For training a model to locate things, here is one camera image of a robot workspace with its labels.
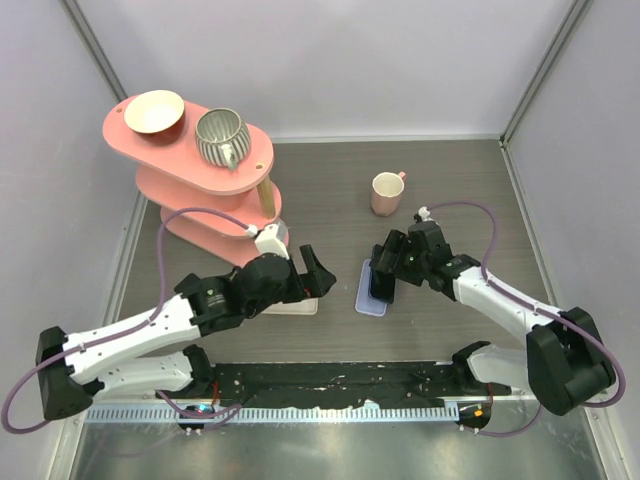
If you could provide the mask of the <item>lilac phone case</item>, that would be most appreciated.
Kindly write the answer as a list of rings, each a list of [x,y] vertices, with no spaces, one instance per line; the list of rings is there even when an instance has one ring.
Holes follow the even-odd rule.
[[[372,317],[383,317],[387,311],[387,303],[371,296],[371,281],[372,270],[370,267],[370,260],[366,259],[363,262],[360,274],[355,300],[355,311]]]

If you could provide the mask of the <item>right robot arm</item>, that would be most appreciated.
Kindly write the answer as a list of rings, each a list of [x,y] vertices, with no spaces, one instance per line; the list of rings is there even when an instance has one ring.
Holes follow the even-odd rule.
[[[486,383],[508,385],[532,392],[547,411],[562,416],[616,381],[590,314],[540,303],[491,276],[475,258],[453,254],[433,220],[420,221],[406,233],[390,231],[383,244],[374,246],[371,268],[415,286],[428,284],[523,343],[521,350],[485,345],[456,365],[451,380],[462,394],[475,394]]]

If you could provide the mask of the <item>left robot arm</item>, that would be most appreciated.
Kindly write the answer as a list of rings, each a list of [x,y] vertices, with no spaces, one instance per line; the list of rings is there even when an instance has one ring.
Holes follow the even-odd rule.
[[[158,348],[237,328],[275,304],[324,297],[336,277],[309,245],[300,249],[306,272],[292,260],[262,254],[226,275],[187,275],[161,307],[107,327],[67,334],[54,326],[39,335],[37,374],[45,420],[88,409],[105,390],[100,374]]]

